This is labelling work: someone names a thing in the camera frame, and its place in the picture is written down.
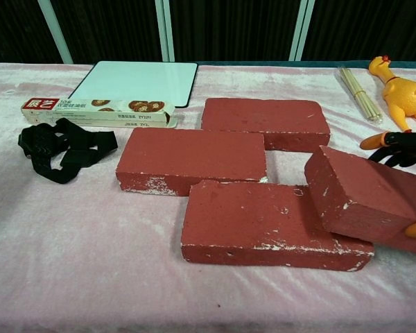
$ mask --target table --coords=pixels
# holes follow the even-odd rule
[[[68,96],[90,68],[0,64],[0,332],[416,332],[411,253],[377,246],[355,273],[185,262],[187,198],[119,189],[114,170],[131,129],[115,128],[119,149],[71,183],[38,176],[17,145],[29,126],[20,106]],[[416,80],[416,69],[394,72]],[[365,69],[354,74],[386,110],[381,81]],[[208,97],[311,99],[331,128],[329,145],[367,157],[363,138],[397,128],[388,116],[381,125],[364,120],[336,75],[200,66],[189,106],[176,112],[178,128],[198,128]],[[309,156],[267,152],[270,182],[306,184]]]

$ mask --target cardboard box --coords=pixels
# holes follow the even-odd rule
[[[21,107],[30,123],[54,124],[67,118],[79,126],[172,128],[174,106],[162,101],[110,101],[31,98]]]

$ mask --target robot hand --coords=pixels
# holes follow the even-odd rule
[[[361,142],[364,150],[377,149],[368,159],[380,162],[385,157],[389,167],[410,167],[416,164],[416,133],[385,132]]]

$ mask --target wooden skewer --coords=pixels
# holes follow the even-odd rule
[[[382,120],[382,114],[379,109],[375,106],[373,101],[367,96],[367,93],[359,85],[359,82],[353,76],[352,71],[348,68],[340,68],[340,76],[347,86],[348,90],[352,93],[354,99],[358,103],[359,107],[364,112],[365,118],[370,121]]]

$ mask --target red logo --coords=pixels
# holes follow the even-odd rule
[[[60,99],[30,99],[23,109],[31,110],[52,110]]]

